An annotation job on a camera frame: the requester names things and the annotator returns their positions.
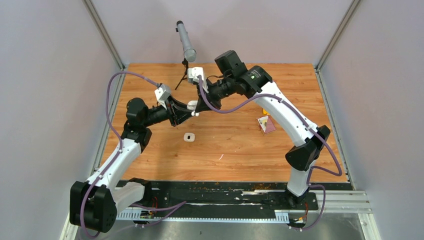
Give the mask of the white oval earbud case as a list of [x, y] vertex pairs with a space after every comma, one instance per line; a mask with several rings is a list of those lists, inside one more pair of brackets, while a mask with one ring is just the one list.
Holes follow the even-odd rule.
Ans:
[[186, 108], [190, 111], [195, 111], [197, 104], [198, 104], [197, 100], [191, 100], [186, 104]]

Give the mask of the white ear-clip earbud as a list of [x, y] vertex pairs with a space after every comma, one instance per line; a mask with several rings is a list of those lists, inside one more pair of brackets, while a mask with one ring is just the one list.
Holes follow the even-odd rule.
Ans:
[[192, 115], [193, 117], [198, 117], [198, 116], [200, 115], [200, 113], [199, 113], [199, 112], [195, 112], [195, 111], [193, 111], [193, 112], [191, 113], [191, 115]]

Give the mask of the white gold-trimmed earbud case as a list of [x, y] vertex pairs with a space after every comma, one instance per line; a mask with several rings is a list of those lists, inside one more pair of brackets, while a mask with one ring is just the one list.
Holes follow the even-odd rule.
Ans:
[[183, 140], [187, 143], [193, 143], [196, 139], [196, 135], [194, 133], [191, 132], [186, 132], [183, 135]]

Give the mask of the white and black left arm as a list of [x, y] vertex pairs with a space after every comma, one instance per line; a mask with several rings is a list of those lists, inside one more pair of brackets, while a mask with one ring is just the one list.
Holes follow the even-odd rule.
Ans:
[[118, 144], [104, 164], [86, 181], [70, 188], [69, 222], [100, 233], [108, 232], [118, 214], [132, 204], [149, 206], [153, 201], [152, 184], [132, 178], [116, 189], [132, 162], [146, 149], [152, 137], [150, 126], [169, 121], [177, 126], [192, 117], [187, 105], [169, 96], [164, 103], [148, 107], [141, 98], [126, 105], [126, 122]]

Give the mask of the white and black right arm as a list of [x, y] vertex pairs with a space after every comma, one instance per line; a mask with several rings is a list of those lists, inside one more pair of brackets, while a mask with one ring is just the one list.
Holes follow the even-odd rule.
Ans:
[[200, 67], [188, 69], [188, 81], [197, 86], [198, 102], [195, 112], [221, 109], [221, 100], [233, 94], [245, 96], [267, 111], [287, 133], [293, 147], [285, 154], [291, 166], [285, 195], [286, 204], [298, 209], [306, 201], [309, 191], [311, 169], [320, 156], [330, 129], [318, 126], [284, 96], [272, 77], [264, 68], [255, 65], [247, 68], [234, 50], [228, 50], [215, 59], [222, 78], [211, 83], [204, 77]]

